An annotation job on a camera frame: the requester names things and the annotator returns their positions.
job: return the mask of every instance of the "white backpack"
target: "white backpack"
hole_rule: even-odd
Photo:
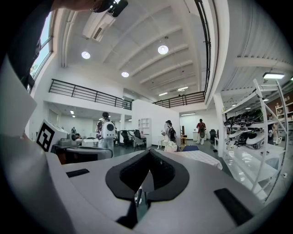
[[[115,138],[115,126],[112,122],[105,122],[102,128],[103,139],[114,139]]]

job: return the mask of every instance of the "black railing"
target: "black railing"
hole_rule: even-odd
[[[203,33],[205,35],[205,41],[206,44],[206,84],[205,84],[205,92],[207,91],[207,86],[210,80],[210,66],[211,66],[211,37],[210,37],[210,31],[209,26],[206,19],[206,13],[202,5],[201,0],[195,0],[195,4],[197,6],[198,12],[201,17],[202,27],[203,27]]]
[[[178,97],[172,97],[165,100],[154,102],[153,104],[165,107],[172,108],[175,106],[185,106],[188,104],[198,103],[205,101],[205,92],[197,92],[190,94],[183,94]]]
[[[76,97],[88,101],[94,101],[110,106],[131,110],[131,102],[122,98],[102,93],[79,85],[74,85],[61,80],[52,79],[49,93],[57,93],[70,97]]]

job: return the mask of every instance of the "black slot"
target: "black slot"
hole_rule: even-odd
[[[74,176],[83,175],[86,173],[89,173],[88,169],[80,169],[80,170],[66,172],[66,174],[68,175],[69,178],[74,177]]]
[[[251,212],[227,188],[215,190],[214,193],[238,226],[253,217]]]

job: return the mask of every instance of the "window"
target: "window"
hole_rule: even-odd
[[[55,12],[50,12],[46,18],[42,34],[41,34],[41,50],[37,59],[34,61],[30,74],[34,80],[36,80],[41,68],[49,58],[52,53],[52,34],[53,34],[53,18],[55,16]],[[28,86],[27,91],[30,92],[33,87]]]

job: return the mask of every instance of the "black backpack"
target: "black backpack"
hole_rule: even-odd
[[[201,138],[205,137],[205,125],[203,123],[200,125],[200,136]]]
[[[169,133],[168,133],[168,137],[170,140],[176,139],[176,132],[175,132],[174,128],[170,128]]]

